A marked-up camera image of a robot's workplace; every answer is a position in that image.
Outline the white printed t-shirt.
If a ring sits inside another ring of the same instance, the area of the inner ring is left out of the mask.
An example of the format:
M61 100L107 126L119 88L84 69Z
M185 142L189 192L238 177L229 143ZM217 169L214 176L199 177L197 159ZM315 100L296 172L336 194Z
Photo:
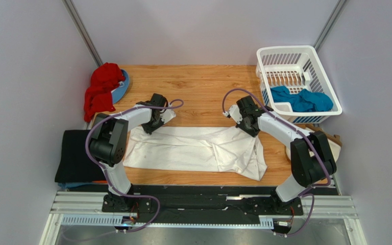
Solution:
M129 136L125 167L189 172L231 172L260 181L267 170L263 146L236 127L141 127Z

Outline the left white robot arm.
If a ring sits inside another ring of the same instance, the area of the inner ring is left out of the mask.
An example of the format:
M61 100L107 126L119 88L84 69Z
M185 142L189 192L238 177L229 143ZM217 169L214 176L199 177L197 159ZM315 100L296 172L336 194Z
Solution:
M103 211L128 212L133 208L133 185L121 163L126 154L127 134L137 126L152 134L170 120L168 106L166 97L155 93L149 101L123 112L96 117L86 139L86 153L103 171L108 184Z

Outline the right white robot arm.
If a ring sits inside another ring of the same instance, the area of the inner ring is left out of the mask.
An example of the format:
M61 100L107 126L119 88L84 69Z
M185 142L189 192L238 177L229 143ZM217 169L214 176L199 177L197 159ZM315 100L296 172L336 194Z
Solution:
M299 128L268 107L256 105L250 95L232 105L228 114L250 136L256 137L260 132L270 134L290 151L291 175L276 187L272 195L276 201L287 203L336 173L336 162L325 133Z

